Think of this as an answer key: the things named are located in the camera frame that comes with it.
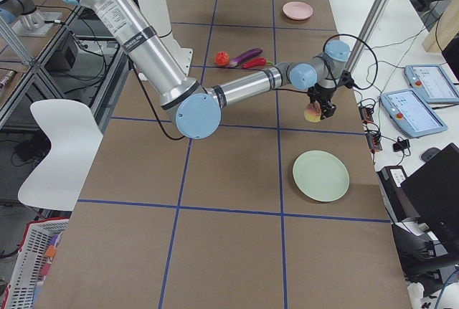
blue cable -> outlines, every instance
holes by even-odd
[[[438,309],[438,304],[440,304],[440,299],[441,299],[441,297],[443,295],[443,292],[445,291],[446,287],[449,285],[450,280],[458,273],[459,273],[459,268],[456,271],[454,271],[453,273],[451,273],[451,275],[447,278],[445,284],[443,284],[443,287],[442,287],[442,290],[440,291],[440,294],[438,295],[437,302],[435,304],[435,308],[434,309]]]

purple eggplant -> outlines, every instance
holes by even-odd
[[[241,53],[239,56],[229,61],[226,67],[236,67],[245,63],[253,57],[259,56],[263,52],[263,49],[249,49],[248,51]]]

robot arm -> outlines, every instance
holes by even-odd
[[[7,24],[19,17],[22,25],[29,30],[44,25],[44,18],[32,0],[0,0],[0,16]]]
[[[322,119],[333,114],[328,106],[338,86],[335,77],[341,75],[349,56],[349,47],[339,40],[329,42],[325,52],[310,63],[280,63],[224,85],[204,88],[183,73],[132,0],[76,1],[98,15],[155,87],[161,107],[187,137],[211,135],[219,125],[224,106],[289,83],[301,90],[311,88],[308,96],[312,103],[323,107]]]

white plastic basket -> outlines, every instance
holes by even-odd
[[[51,238],[63,232],[68,222],[57,218],[28,223],[1,309],[32,308],[35,285],[43,280],[39,272],[47,261],[44,254]]]

green plate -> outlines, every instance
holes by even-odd
[[[293,164],[296,186],[317,201],[341,198],[349,188],[349,173],[336,156],[312,150],[301,154]]]

